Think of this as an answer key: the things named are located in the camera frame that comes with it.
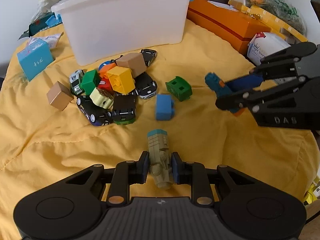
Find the toy robot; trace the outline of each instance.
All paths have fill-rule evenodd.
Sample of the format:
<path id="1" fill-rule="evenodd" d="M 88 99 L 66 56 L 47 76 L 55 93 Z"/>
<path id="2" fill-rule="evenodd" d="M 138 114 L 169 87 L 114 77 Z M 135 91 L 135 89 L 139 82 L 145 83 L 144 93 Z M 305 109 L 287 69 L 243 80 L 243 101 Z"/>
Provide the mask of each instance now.
<path id="1" fill-rule="evenodd" d="M 173 184 L 173 178 L 167 132 L 156 129 L 148 132 L 147 136 L 150 154 L 149 172 L 158 188 L 169 189 Z"/>

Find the yellow fabric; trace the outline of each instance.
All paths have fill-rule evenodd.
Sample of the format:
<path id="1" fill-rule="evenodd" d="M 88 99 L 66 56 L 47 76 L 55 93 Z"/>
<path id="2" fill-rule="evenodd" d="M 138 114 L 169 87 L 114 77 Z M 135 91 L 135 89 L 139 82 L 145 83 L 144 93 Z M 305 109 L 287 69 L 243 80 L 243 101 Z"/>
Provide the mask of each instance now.
<path id="1" fill-rule="evenodd" d="M 63 26 L 38 36 L 63 31 Z M 80 68 L 66 34 L 52 50 L 55 61 L 28 82 L 17 61 L 17 48 L 0 92 L 0 239 L 19 239 L 12 219 L 16 203 L 25 195 L 95 163 L 115 167 L 138 160 L 147 148 L 147 133 L 168 132 L 170 151 L 184 161 L 232 166 L 263 182 L 303 199 L 316 176 L 319 150 L 310 131 L 258 127 L 248 110 L 235 117 L 215 106 L 216 95 L 204 83 L 208 72 L 223 80 L 248 73 L 253 65 L 231 45 L 209 31 L 186 22 L 180 44 L 156 46 L 156 60 L 147 69 L 157 81 L 158 93 L 176 75 L 192 86 L 189 100 L 175 99 L 175 116 L 155 120 L 155 98 L 137 102 L 137 120 L 129 125 L 94 127 L 75 100 L 62 112 L 48 104 L 46 93 L 59 81 L 68 86 L 71 72 Z M 104 60 L 87 66 L 98 67 Z M 190 195 L 188 185 L 161 191 L 148 176 L 145 185 L 131 186 L 131 195 Z"/>

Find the yellow box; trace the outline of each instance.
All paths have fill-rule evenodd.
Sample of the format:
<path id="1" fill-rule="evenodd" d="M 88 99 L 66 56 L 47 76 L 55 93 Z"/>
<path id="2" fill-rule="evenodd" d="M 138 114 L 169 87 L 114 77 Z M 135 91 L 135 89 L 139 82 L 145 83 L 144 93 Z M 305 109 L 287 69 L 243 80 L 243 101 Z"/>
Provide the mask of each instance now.
<path id="1" fill-rule="evenodd" d="M 251 8 L 246 6 L 242 6 L 241 11 L 249 14 L 259 14 L 260 21 L 264 22 L 266 25 L 271 27 L 274 31 L 280 32 L 281 28 L 284 28 L 293 36 L 295 36 L 299 41 L 308 41 L 308 39 L 299 33 L 296 29 L 292 28 L 289 24 L 285 23 L 283 20 L 269 13 L 268 11 L 256 6 L 252 5 Z"/>
<path id="2" fill-rule="evenodd" d="M 107 75 L 114 91 L 126 95 L 135 89 L 130 68 L 115 66 Z"/>

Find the orange box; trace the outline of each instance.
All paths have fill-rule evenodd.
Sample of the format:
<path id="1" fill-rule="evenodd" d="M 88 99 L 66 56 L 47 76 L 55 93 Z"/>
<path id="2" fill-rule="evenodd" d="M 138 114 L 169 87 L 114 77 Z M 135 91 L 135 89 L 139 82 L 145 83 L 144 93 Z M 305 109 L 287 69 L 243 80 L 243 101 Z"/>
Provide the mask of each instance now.
<path id="1" fill-rule="evenodd" d="M 99 70 L 99 76 L 100 78 L 106 78 L 108 79 L 108 76 L 107 76 L 107 72 L 114 68 L 117 64 L 116 63 L 110 63 L 108 65 L 105 65 L 103 66 L 100 70 Z"/>
<path id="2" fill-rule="evenodd" d="M 217 7 L 208 0 L 190 2 L 187 18 L 228 41 L 243 55 L 247 54 L 248 44 L 256 33 L 271 30 L 270 27 L 249 15 Z"/>

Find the blue box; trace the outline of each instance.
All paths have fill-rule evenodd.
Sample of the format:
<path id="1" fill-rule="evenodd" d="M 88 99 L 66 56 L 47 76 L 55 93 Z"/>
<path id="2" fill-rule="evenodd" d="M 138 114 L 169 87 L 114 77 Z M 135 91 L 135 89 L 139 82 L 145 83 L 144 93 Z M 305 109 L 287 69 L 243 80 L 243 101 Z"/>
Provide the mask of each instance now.
<path id="1" fill-rule="evenodd" d="M 156 95 L 156 120 L 170 120 L 174 115 L 173 105 L 171 95 Z"/>
<path id="2" fill-rule="evenodd" d="M 17 57 L 29 81 L 53 62 L 48 43 L 41 39 L 37 39 L 24 50 L 18 52 Z"/>

